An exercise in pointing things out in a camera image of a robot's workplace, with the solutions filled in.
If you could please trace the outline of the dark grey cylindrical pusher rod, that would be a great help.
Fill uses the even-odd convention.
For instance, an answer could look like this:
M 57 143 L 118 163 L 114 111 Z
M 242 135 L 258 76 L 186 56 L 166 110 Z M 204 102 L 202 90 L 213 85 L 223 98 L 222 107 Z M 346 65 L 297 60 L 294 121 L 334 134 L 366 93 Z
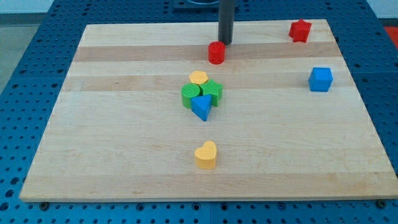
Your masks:
M 233 40 L 234 1 L 219 0 L 218 40 L 229 45 Z

